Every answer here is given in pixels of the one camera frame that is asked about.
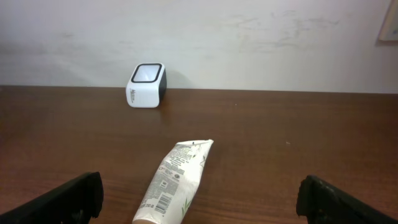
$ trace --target barcode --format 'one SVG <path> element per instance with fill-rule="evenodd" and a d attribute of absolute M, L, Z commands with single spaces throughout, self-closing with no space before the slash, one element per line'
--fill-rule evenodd
<path fill-rule="evenodd" d="M 165 195 L 160 196 L 159 202 L 156 205 L 155 211 L 160 212 L 161 214 L 165 214 L 167 208 L 170 205 L 172 198 L 167 197 Z"/>

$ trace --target black object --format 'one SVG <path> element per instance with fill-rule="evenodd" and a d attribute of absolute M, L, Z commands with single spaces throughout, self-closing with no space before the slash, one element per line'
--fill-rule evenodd
<path fill-rule="evenodd" d="M 296 212 L 308 224 L 398 224 L 387 215 L 313 175 L 301 182 Z"/>
<path fill-rule="evenodd" d="M 100 173 L 88 172 L 0 215 L 0 223 L 87 224 L 100 214 L 103 199 Z"/>

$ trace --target brown wooden surface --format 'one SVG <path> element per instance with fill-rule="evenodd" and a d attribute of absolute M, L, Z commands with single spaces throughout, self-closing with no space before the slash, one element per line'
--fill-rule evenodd
<path fill-rule="evenodd" d="M 305 223 L 300 181 L 315 174 L 398 218 L 398 96 L 167 90 L 134 109 L 123 88 L 2 87 L 0 213 L 100 171 L 92 223 L 130 223 L 178 141 L 214 139 L 183 223 Z"/>

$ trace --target white wall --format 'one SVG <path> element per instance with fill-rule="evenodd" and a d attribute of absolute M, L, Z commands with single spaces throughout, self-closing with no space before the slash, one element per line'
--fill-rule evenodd
<path fill-rule="evenodd" d="M 0 84 L 398 93 L 389 0 L 1 0 Z"/>

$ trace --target small white box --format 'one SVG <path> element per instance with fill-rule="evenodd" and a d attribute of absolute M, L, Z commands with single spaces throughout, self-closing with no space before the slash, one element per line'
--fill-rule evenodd
<path fill-rule="evenodd" d="M 126 87 L 127 103 L 136 108 L 155 108 L 167 88 L 162 63 L 142 63 L 136 67 Z"/>

